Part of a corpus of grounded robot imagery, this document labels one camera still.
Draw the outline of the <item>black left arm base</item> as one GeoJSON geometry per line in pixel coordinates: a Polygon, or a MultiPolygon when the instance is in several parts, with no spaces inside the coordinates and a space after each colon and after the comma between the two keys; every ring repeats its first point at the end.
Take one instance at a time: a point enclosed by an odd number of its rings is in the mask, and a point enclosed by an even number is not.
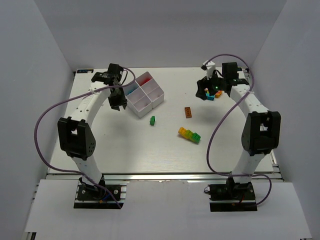
{"type": "MultiPolygon", "coordinates": [[[[105,186],[114,196],[118,204],[122,207],[126,198],[126,186],[121,184],[107,184],[105,186]]],[[[89,189],[84,184],[78,183],[74,204],[74,209],[120,209],[111,195],[99,188],[89,189]]]]}

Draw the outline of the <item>cyan lego brick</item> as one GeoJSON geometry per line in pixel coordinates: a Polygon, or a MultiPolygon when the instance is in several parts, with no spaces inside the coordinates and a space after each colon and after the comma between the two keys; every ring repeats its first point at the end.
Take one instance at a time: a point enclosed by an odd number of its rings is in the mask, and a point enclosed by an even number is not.
{"type": "Polygon", "coordinates": [[[205,92],[206,98],[209,101],[214,101],[215,95],[211,95],[208,91],[205,92]]]}

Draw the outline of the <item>yellow lego brick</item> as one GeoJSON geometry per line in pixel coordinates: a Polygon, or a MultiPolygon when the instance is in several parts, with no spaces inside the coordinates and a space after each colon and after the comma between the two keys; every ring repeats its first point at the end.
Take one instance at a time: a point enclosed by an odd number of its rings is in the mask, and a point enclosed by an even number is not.
{"type": "Polygon", "coordinates": [[[184,138],[187,138],[187,130],[184,128],[184,127],[180,127],[179,130],[178,130],[178,133],[184,137],[184,138]]]}

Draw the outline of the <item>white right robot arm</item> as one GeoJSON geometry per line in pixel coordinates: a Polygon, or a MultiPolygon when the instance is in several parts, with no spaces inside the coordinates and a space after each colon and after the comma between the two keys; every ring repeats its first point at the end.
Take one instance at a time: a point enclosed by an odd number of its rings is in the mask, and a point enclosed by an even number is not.
{"type": "Polygon", "coordinates": [[[242,154],[230,178],[236,184],[248,184],[261,162],[279,145],[281,115],[265,107],[252,91],[253,85],[240,78],[238,64],[227,62],[222,64],[222,71],[216,70],[213,61],[205,62],[202,69],[206,76],[197,81],[196,97],[207,100],[207,93],[226,93],[239,107],[246,117],[241,135],[242,154]]]}

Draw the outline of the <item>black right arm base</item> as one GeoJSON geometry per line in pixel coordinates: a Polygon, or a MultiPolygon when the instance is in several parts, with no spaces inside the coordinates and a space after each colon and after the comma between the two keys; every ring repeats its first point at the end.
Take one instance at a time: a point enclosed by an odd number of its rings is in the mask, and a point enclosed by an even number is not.
{"type": "Polygon", "coordinates": [[[204,188],[209,195],[211,212],[256,212],[256,196],[251,182],[247,184],[209,184],[204,188]]]}

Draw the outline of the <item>brown lego tile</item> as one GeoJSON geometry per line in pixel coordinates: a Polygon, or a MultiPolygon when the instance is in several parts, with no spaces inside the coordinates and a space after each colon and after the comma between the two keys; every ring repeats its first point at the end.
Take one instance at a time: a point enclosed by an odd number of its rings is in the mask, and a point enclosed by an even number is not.
{"type": "Polygon", "coordinates": [[[192,118],[192,112],[191,112],[191,108],[190,107],[185,107],[184,108],[184,112],[185,112],[185,117],[187,119],[192,118]]]}

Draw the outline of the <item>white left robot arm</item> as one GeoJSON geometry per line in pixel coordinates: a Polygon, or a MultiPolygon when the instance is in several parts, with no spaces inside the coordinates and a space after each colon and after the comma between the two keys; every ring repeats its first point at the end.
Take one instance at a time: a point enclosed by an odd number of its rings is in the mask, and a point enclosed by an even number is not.
{"type": "Polygon", "coordinates": [[[125,109],[128,101],[121,87],[125,69],[111,63],[105,72],[96,72],[88,89],[88,96],[82,98],[78,107],[68,117],[58,120],[58,138],[64,151],[84,174],[82,182],[93,186],[100,183],[103,174],[93,157],[96,139],[91,130],[92,123],[103,103],[108,100],[111,109],[125,109]]]}

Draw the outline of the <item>light green lego brick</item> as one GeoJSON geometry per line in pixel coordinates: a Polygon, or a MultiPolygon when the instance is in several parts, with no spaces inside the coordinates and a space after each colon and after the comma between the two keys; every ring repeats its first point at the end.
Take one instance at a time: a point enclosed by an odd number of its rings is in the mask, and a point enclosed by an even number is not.
{"type": "Polygon", "coordinates": [[[186,132],[185,132],[185,137],[186,137],[188,140],[191,140],[191,139],[193,138],[193,134],[194,134],[194,133],[188,129],[188,130],[186,130],[186,132]]]}

